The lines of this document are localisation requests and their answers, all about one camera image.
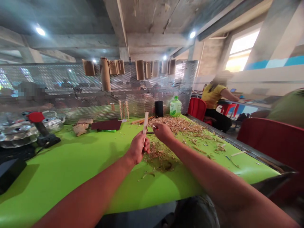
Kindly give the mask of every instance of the concrete ceiling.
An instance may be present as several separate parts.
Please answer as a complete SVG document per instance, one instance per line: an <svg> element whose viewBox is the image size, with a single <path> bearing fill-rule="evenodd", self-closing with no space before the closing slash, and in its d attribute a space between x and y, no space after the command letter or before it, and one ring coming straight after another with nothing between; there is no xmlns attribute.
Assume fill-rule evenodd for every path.
<svg viewBox="0 0 304 228"><path fill-rule="evenodd" d="M132 60L157 60L193 45L193 29L203 33L229 14L248 14L256 2L269 1L1 0L0 54L2 61L6 55L21 58L18 50L30 47L45 62L101 56L127 61L129 55ZM251 12L250 18L260 14ZM234 19L228 17L224 25L233 29ZM37 24L46 36L37 34ZM216 31L224 27L220 24Z"/></svg>

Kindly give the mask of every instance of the hand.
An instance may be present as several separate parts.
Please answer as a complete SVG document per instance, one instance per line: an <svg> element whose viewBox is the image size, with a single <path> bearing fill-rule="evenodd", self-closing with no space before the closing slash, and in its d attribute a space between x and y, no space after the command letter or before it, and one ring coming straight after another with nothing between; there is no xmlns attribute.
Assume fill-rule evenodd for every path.
<svg viewBox="0 0 304 228"><path fill-rule="evenodd" d="M134 164L137 165L142 161L145 152L150 153L150 140L146 137L146 134L143 135L141 131L133 138L126 156L131 158Z"/></svg>
<svg viewBox="0 0 304 228"><path fill-rule="evenodd" d="M170 139L175 139L171 129L166 124L154 123L153 125L155 126L153 127L154 134L164 144Z"/></svg>

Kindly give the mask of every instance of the metal mesh partition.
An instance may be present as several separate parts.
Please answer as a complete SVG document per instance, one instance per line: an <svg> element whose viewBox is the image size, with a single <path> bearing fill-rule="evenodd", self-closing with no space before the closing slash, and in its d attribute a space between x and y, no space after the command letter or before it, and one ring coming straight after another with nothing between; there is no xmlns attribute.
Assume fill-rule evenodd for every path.
<svg viewBox="0 0 304 228"><path fill-rule="evenodd" d="M143 117L145 111L155 114L154 102L162 100L164 113L169 113L173 96L182 102L186 113L190 101L198 61L177 61L175 75L161 74L137 81L135 64L125 63L125 74L111 76L111 91L102 91L100 68L96 76L85 76L83 65L72 64L10 64L0 66L1 112L22 113L28 110L55 110L66 117L67 124L79 118L96 120Z"/></svg>

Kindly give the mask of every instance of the red plastic chair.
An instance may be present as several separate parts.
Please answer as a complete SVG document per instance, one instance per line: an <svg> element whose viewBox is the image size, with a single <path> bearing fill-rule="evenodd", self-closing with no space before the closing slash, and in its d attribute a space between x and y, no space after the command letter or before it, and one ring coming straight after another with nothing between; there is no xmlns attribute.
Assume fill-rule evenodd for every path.
<svg viewBox="0 0 304 228"><path fill-rule="evenodd" d="M228 114L229 110L231 108L234 108L234 114L233 117L235 117L235 114L238 112L238 107L240 106L239 104L218 104L218 106L222 106L221 113L224 114L225 116Z"/></svg>
<svg viewBox="0 0 304 228"><path fill-rule="evenodd" d="M191 98L188 108L188 114L199 119L200 121L204 121L205 113L206 113L207 105L206 103L199 98ZM211 120L204 121L205 123L212 126Z"/></svg>
<svg viewBox="0 0 304 228"><path fill-rule="evenodd" d="M237 139L299 172L271 200L292 201L304 190L304 129L269 119L249 118L243 121Z"/></svg>

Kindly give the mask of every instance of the yellow shirt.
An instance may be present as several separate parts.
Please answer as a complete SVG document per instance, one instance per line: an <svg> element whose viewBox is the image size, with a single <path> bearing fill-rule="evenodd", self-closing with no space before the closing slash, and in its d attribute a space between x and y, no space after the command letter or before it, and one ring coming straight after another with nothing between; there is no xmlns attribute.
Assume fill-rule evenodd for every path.
<svg viewBox="0 0 304 228"><path fill-rule="evenodd" d="M227 87L218 85L213 91L209 92L211 84L207 85L203 91L202 100L206 102L208 109L216 109L218 101L222 98L221 91Z"/></svg>

